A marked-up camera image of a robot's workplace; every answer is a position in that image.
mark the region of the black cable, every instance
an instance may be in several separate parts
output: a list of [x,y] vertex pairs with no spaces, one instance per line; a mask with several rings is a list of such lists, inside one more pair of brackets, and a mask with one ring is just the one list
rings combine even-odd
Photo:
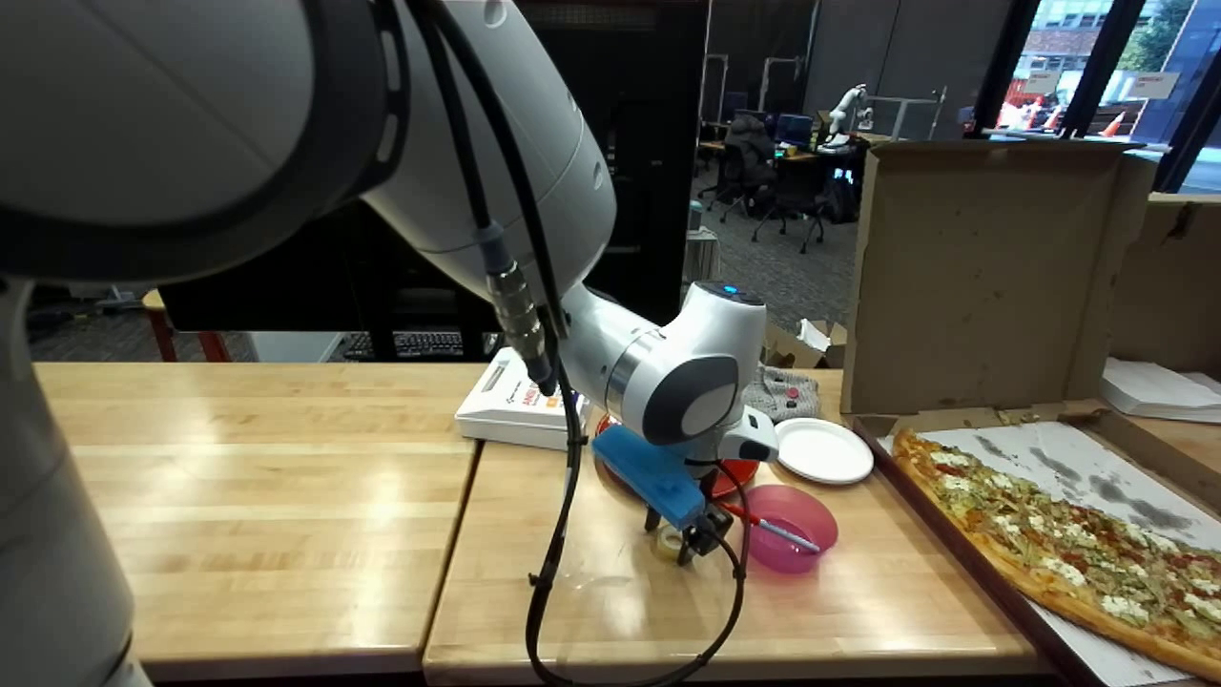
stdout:
[[[493,80],[489,80],[484,65],[476,61],[476,53],[470,51],[462,28],[452,24],[452,15],[440,0],[408,0],[408,9],[413,9],[417,28],[421,28],[421,34],[426,42],[426,57],[429,57],[442,101],[447,101],[450,136],[452,136],[452,152],[459,152],[459,163],[462,163],[462,178],[464,178],[464,193],[470,193],[471,217],[476,217],[480,230],[493,224],[484,182],[480,182],[480,170],[476,170],[476,161],[471,161],[470,127],[464,127],[464,112],[462,112],[462,95],[459,95],[459,84],[452,84],[452,72],[450,72],[447,47],[452,51],[459,65],[464,70],[464,80],[471,84],[471,90],[476,90],[476,99],[480,99],[480,107],[489,113],[489,127],[493,127],[496,145],[504,152],[506,177],[516,182],[516,197],[518,197],[518,210],[522,210],[522,220],[525,220],[525,231],[530,231],[530,249],[535,249],[535,261],[536,261],[536,275],[540,275],[540,285],[545,285],[545,299],[549,299],[549,309],[540,309],[536,322],[545,327],[545,353],[549,353],[558,384],[562,384],[562,409],[564,409],[564,431],[568,431],[568,476],[564,476],[564,495],[562,495],[562,510],[558,510],[540,568],[530,575],[535,594],[530,594],[530,612],[525,612],[525,656],[530,656],[530,668],[545,682],[564,682],[568,687],[572,679],[553,673],[536,656],[536,638],[540,638],[540,619],[545,619],[545,607],[549,607],[549,591],[553,591],[553,580],[558,580],[558,568],[562,568],[562,557],[564,557],[568,515],[572,515],[574,486],[581,486],[583,431],[581,431],[581,412],[574,412],[574,390],[572,390],[572,380],[564,372],[562,347],[558,347],[564,322],[558,315],[562,311],[562,299],[558,299],[558,277],[553,277],[553,263],[549,263],[549,249],[545,249],[545,231],[540,231],[540,215],[536,215],[536,197],[535,197],[522,152],[518,152],[518,145],[512,136],[512,127],[506,127],[506,113],[501,107],[501,95],[493,90]],[[693,677],[727,640],[727,635],[733,635],[733,627],[740,619],[740,607],[742,607],[742,575],[747,572],[742,572],[742,561],[733,552],[733,545],[726,538],[717,545],[733,563],[733,607],[727,607],[727,619],[726,619],[722,635],[693,659],[685,659],[684,668],[675,668],[669,677],[656,677],[648,682],[680,682],[680,679]]]
[[450,70],[450,53],[447,53],[447,47],[442,47],[442,38],[435,30],[435,9],[429,2],[408,2],[408,9],[417,15],[417,28],[424,34],[435,84],[440,84],[442,101],[447,101],[450,136],[452,136],[452,152],[459,152],[459,166],[462,166],[462,187],[464,187],[464,197],[470,197],[470,210],[471,210],[471,224],[489,230],[493,224],[493,210],[489,210],[480,163],[476,163],[471,145],[470,145],[470,122],[464,122],[464,112],[462,112],[462,95],[459,95],[459,80],[452,80],[452,70]]
[[558,327],[564,330],[564,315],[562,315],[564,309],[562,309],[558,269],[549,263],[549,249],[545,249],[545,231],[540,231],[536,197],[535,197],[535,187],[530,187],[530,170],[525,170],[522,147],[518,147],[518,142],[516,142],[516,133],[506,127],[504,101],[501,101],[480,57],[471,53],[471,47],[464,42],[462,28],[447,12],[447,2],[442,0],[413,0],[413,2],[429,2],[429,19],[435,19],[440,34],[452,51],[471,95],[484,107],[484,117],[489,117],[489,127],[496,133],[506,178],[516,187],[516,197],[518,197],[518,210],[522,210],[522,220],[525,220],[525,231],[530,231],[530,249],[535,249],[545,309],[558,315]]
[[574,486],[581,486],[581,448],[583,448],[583,431],[581,431],[581,417],[574,417],[574,390],[572,390],[568,369],[562,364],[558,330],[549,323],[545,323],[545,351],[553,360],[558,384],[562,384],[562,409],[564,409],[564,431],[568,431],[568,476],[564,476],[562,515],[549,531],[545,557],[540,557],[536,572],[530,575],[535,594],[530,594],[530,612],[525,612],[525,656],[530,656],[530,668],[540,682],[572,682],[536,656],[545,604],[558,582],[562,557],[564,557],[568,515],[572,515]]

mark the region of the pizza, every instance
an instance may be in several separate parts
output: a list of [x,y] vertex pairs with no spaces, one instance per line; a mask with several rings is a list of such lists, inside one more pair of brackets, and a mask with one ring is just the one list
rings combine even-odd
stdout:
[[1142,656],[1221,682],[1221,552],[1106,510],[953,448],[895,436],[906,479],[1037,607]]

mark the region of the pink bowl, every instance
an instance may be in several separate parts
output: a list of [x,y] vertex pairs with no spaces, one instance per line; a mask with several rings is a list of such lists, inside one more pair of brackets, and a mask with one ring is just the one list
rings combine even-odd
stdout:
[[[747,502],[747,557],[774,572],[808,572],[838,543],[836,515],[794,486],[750,490]],[[794,538],[774,534],[774,528],[788,531],[794,538],[815,543],[820,552],[808,552]]]

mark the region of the white plate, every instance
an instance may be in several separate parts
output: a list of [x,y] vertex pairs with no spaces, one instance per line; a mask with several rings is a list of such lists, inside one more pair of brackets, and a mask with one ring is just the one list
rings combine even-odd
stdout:
[[829,418],[786,418],[774,427],[777,464],[820,486],[855,486],[872,472],[871,448],[838,423]]

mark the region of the blue handle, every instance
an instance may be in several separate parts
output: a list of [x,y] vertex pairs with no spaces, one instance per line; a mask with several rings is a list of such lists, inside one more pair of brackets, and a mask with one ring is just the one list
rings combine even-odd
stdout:
[[646,444],[627,427],[607,427],[596,444],[596,456],[629,486],[656,515],[685,531],[707,515],[707,495],[685,472],[684,453]]

